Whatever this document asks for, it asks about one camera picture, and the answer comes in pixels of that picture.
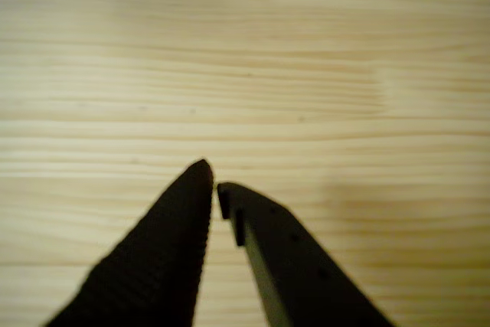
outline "textured black grip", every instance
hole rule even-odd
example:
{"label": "textured black grip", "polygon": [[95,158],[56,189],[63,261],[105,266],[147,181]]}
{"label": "textured black grip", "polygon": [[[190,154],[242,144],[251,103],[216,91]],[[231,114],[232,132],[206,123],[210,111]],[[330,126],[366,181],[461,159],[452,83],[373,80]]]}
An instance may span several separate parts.
{"label": "textured black grip", "polygon": [[47,325],[191,326],[212,191],[209,164],[190,166]]}

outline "screw hole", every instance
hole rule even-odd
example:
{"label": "screw hole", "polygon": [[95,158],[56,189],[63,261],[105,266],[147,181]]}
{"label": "screw hole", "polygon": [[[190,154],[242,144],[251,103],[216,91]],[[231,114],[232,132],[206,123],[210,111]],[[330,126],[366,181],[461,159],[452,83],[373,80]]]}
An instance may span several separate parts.
{"label": "screw hole", "polygon": [[320,279],[326,280],[328,279],[328,272],[324,270],[323,268],[318,269],[318,277]]}

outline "light wood surface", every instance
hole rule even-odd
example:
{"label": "light wood surface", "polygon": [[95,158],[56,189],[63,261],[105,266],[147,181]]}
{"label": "light wood surface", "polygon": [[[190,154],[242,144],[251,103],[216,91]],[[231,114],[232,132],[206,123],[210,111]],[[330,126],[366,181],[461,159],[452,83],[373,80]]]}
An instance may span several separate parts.
{"label": "light wood surface", "polygon": [[[490,0],[0,0],[0,325],[188,163],[287,204],[399,326],[490,324]],[[217,206],[196,326],[263,326]]]}

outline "black plastic part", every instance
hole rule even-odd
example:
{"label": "black plastic part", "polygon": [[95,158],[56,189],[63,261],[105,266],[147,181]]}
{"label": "black plastic part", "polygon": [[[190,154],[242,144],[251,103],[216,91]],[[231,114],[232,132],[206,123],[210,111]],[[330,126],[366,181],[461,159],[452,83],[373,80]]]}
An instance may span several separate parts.
{"label": "black plastic part", "polygon": [[217,192],[272,327],[392,326],[286,208],[234,183]]}
{"label": "black plastic part", "polygon": [[191,326],[211,218],[205,160],[181,174],[47,325]]}

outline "wood grain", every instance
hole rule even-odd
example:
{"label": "wood grain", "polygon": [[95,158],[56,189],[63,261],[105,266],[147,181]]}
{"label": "wood grain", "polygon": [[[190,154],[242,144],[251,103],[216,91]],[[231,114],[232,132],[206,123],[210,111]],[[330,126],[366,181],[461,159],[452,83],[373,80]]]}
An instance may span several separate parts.
{"label": "wood grain", "polygon": [[[0,9],[0,324],[46,320],[201,156],[397,325],[490,324],[490,0]],[[266,325],[213,219],[195,325]]]}

